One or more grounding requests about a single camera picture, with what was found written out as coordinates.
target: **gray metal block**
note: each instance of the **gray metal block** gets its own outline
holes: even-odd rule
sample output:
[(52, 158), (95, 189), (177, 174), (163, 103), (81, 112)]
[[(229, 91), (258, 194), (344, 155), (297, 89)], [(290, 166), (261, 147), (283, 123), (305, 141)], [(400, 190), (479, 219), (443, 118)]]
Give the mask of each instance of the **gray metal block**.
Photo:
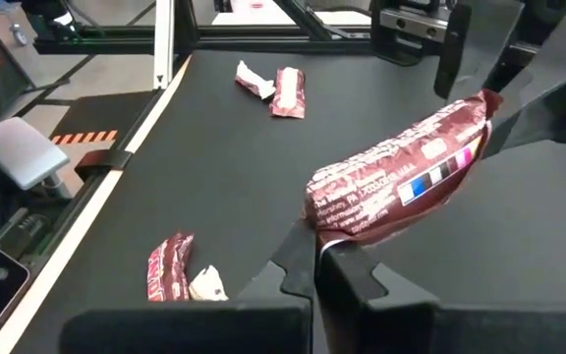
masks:
[(21, 118), (0, 122), (0, 169), (26, 191), (69, 162), (56, 145)]

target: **gray plastic part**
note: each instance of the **gray plastic part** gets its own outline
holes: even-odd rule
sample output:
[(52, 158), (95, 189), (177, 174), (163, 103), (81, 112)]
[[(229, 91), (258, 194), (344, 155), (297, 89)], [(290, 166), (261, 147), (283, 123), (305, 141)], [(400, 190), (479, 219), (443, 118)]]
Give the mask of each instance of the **gray plastic part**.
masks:
[(69, 162), (69, 157), (21, 118), (0, 122), (0, 169), (26, 191)]
[(493, 129), (520, 114), (503, 149), (556, 135), (566, 115), (566, 15), (532, 62), (502, 91), (504, 104), (491, 120)]
[(388, 309), (419, 304), (437, 303), (439, 299), (394, 270), (379, 264), (372, 276), (388, 290), (388, 295), (368, 301), (372, 309)]
[(461, 1), (469, 5), (473, 13), (467, 32), (462, 64), (447, 102), (476, 94), (482, 89), (508, 46), (525, 4), (514, 0), (482, 2)]
[(56, 198), (71, 199), (74, 196), (67, 188), (65, 182), (63, 182), (56, 173), (52, 173), (45, 177), (43, 180), (43, 186), (49, 195)]
[(261, 272), (239, 294), (239, 299), (284, 298), (290, 295), (282, 293), (280, 288), (285, 278), (285, 269), (268, 261)]

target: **torn wrapper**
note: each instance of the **torn wrapper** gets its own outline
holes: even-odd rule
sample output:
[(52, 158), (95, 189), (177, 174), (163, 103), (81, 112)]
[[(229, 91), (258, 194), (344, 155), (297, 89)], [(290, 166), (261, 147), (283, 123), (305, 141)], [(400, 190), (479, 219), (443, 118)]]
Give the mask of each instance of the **torn wrapper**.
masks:
[(294, 68), (279, 69), (276, 73), (276, 93), (270, 103), (275, 117), (305, 118), (305, 74)]
[(250, 92), (261, 97), (261, 99), (267, 99), (274, 94), (274, 82), (264, 80), (261, 76), (249, 69), (244, 61), (240, 61), (240, 64), (237, 66), (235, 81)]

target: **metal frame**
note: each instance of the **metal frame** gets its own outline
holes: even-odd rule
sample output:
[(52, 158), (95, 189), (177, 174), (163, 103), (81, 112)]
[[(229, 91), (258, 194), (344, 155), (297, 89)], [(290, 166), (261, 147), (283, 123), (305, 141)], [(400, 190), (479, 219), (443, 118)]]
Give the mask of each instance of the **metal frame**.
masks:
[(174, 0), (156, 0), (154, 26), (154, 89), (167, 89), (172, 81), (174, 59)]
[[(156, 27), (136, 26), (117, 27), (109, 26), (94, 28), (85, 26), (80, 31), (81, 39), (72, 41), (59, 41), (56, 39), (37, 38), (34, 47), (40, 54), (153, 54), (157, 48), (155, 31), (164, 25), (169, 14), (159, 14), (158, 8), (169, 9), (169, 0), (157, 3)], [(292, 18), (295, 26), (198, 26), (196, 21), (186, 20), (194, 17), (190, 0), (175, 0), (174, 23), (176, 34), (174, 41), (175, 53), (178, 47), (187, 45), (192, 49), (209, 50), (243, 50), (250, 52), (292, 52), (312, 54), (365, 54), (374, 55), (370, 33), (376, 31), (372, 26), (325, 26), (313, 11), (301, 8), (295, 0), (276, 0), (276, 3)], [(442, 33), (448, 26), (446, 11), (440, 15), (430, 14), (422, 16), (411, 11), (398, 8), (397, 0), (379, 0), (373, 6), (383, 9), (381, 18), (372, 19), (373, 23), (386, 23), (391, 32), (400, 36), (414, 37), (417, 33), (432, 31), (436, 37), (431, 40), (432, 45), (419, 56), (439, 55)], [(181, 33), (190, 34), (191, 41), (185, 39)], [(513, 42), (507, 53), (507, 59), (519, 65), (525, 65), (538, 50), (534, 46), (523, 42)]]

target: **metal bracket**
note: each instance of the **metal bracket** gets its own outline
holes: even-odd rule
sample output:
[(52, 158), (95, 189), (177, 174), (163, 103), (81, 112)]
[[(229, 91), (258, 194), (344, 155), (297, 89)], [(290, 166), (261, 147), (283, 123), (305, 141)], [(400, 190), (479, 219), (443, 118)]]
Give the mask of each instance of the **metal bracket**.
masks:
[(88, 152), (78, 165), (76, 173), (83, 181), (97, 173), (105, 173), (111, 170), (123, 171), (128, 165), (132, 152), (125, 150), (106, 148)]
[(447, 9), (425, 13), (394, 0), (377, 0), (371, 6), (370, 44), (377, 56), (412, 66), (427, 55), (440, 54), (449, 19)]
[(501, 95), (484, 158), (544, 140), (566, 143), (566, 16)]
[(458, 3), (449, 17), (449, 35), (444, 40), (433, 86), (436, 94), (453, 102), (486, 88), (524, 7), (515, 0)]

